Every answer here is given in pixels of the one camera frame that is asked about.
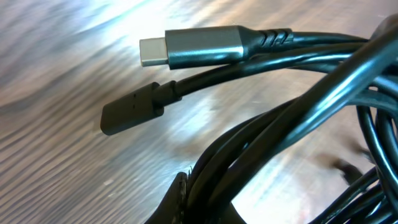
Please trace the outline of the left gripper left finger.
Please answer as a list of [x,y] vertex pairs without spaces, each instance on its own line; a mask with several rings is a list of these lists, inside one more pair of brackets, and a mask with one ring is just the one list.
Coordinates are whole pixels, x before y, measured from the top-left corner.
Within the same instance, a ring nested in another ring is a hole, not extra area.
[[145,224],[181,224],[185,213],[187,174],[179,172]]

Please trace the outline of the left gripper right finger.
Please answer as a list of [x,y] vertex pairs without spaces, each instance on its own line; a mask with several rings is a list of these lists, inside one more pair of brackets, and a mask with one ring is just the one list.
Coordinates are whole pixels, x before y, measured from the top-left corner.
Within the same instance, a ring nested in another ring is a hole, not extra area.
[[234,205],[230,203],[220,216],[218,224],[246,224],[246,222],[236,211]]

